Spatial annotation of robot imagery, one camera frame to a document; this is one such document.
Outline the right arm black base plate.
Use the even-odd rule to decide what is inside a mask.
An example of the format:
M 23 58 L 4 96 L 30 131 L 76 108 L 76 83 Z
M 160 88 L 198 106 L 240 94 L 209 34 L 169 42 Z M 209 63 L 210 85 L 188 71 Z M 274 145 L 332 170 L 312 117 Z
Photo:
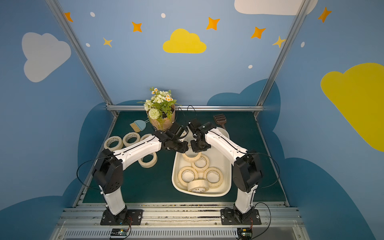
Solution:
M 249 210 L 242 214 L 238 210 L 224 208 L 220 210 L 222 225 L 261 225 L 261 217 L 258 210 Z

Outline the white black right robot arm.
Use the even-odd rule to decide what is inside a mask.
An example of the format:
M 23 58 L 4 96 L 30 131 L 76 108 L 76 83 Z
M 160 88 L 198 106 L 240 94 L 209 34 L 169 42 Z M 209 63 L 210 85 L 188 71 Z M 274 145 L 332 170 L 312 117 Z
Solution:
M 263 178 L 261 159 L 258 153 L 248 151 L 224 136 L 212 123 L 201 124 L 197 119 L 188 122 L 192 132 L 192 150 L 204 152 L 211 147 L 223 154 L 233 166 L 233 182 L 238 188 L 233 216 L 238 223 L 249 219 L 253 213 L 253 200 L 259 182 Z

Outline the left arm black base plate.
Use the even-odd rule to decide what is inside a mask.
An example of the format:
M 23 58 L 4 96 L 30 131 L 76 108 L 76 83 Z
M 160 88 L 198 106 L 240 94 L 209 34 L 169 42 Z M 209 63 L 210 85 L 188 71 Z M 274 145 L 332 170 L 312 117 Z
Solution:
M 139 226 L 143 218 L 143 210 L 125 209 L 116 216 L 105 210 L 100 222 L 101 226 Z

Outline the cream plastic storage box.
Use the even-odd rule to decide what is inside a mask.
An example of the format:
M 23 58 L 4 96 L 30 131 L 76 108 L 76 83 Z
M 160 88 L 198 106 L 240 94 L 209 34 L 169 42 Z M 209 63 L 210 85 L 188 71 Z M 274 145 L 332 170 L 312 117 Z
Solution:
M 195 153 L 190 141 L 193 134 L 189 132 L 182 141 L 188 143 L 188 151 L 176 153 L 172 183 L 185 194 L 199 197 L 222 197 L 232 186 L 232 164 L 227 157 L 215 147 Z

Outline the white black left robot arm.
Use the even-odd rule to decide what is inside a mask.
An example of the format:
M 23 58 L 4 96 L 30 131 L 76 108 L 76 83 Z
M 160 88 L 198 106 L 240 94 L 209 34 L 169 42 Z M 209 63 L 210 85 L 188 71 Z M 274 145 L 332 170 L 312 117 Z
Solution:
M 174 122 L 165 132 L 156 130 L 134 145 L 116 151 L 102 151 L 93 170 L 93 179 L 97 182 L 107 205 L 101 225 L 125 225 L 130 218 L 121 192 L 124 170 L 139 159 L 161 149 L 185 153 L 188 143 L 182 142 L 181 139 L 182 134 L 187 132 L 186 127 Z

